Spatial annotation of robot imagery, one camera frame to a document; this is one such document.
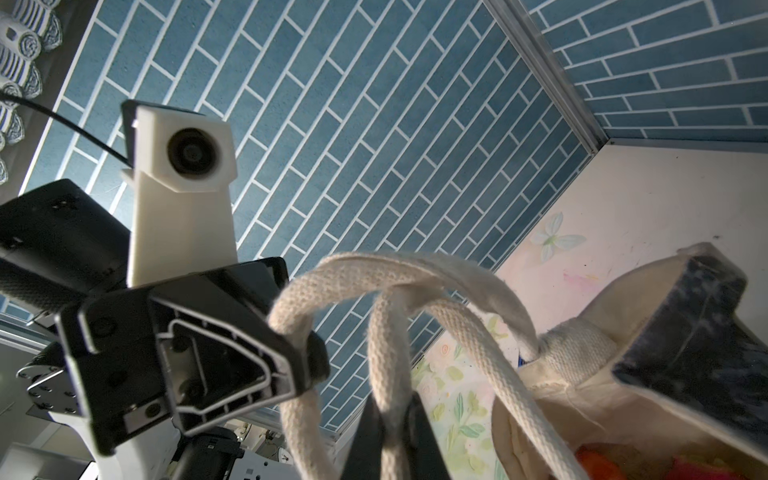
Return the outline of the cream canvas tote bag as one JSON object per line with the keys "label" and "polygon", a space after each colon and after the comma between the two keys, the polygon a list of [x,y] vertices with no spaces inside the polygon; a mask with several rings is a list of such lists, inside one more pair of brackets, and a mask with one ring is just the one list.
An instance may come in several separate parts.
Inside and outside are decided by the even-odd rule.
{"label": "cream canvas tote bag", "polygon": [[[744,272],[700,243],[614,280],[576,317],[537,333],[498,277],[445,254],[343,253],[280,294],[269,326],[304,349],[318,309],[373,294],[370,383],[390,434],[411,394],[406,319],[433,316],[486,377],[492,437],[515,479],[591,479],[586,451],[666,479],[767,475],[767,347],[736,309]],[[281,408],[305,479],[339,479],[308,391]]]}

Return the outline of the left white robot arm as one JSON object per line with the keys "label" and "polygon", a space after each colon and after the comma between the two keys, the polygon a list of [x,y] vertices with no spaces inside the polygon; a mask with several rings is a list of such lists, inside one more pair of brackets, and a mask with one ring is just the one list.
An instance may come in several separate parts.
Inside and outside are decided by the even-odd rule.
{"label": "left white robot arm", "polygon": [[223,423],[326,380],[266,322],[283,259],[203,266],[200,255],[129,286],[129,232],[68,180],[1,208],[1,290],[52,320],[54,341],[19,371],[34,404],[85,440],[103,479],[158,479],[181,438],[184,479],[223,479],[242,456]]}

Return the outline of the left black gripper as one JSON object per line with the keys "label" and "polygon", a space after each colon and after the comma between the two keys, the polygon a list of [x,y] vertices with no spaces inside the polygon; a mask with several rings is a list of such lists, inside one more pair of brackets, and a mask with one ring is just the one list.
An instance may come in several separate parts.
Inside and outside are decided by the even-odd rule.
{"label": "left black gripper", "polygon": [[167,420],[195,436],[329,377],[317,334],[299,350],[267,323],[287,283],[271,257],[69,298],[19,376],[39,409],[84,419],[99,454]]}

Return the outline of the right gripper own finger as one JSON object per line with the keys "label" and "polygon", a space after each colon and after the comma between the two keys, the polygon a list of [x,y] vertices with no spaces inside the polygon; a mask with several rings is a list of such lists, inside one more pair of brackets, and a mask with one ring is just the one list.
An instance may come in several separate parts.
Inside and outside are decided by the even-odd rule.
{"label": "right gripper own finger", "polygon": [[404,479],[450,479],[420,396],[413,392],[401,426],[386,430],[384,417],[370,395],[366,400],[341,479],[384,479],[382,455],[402,453]]}

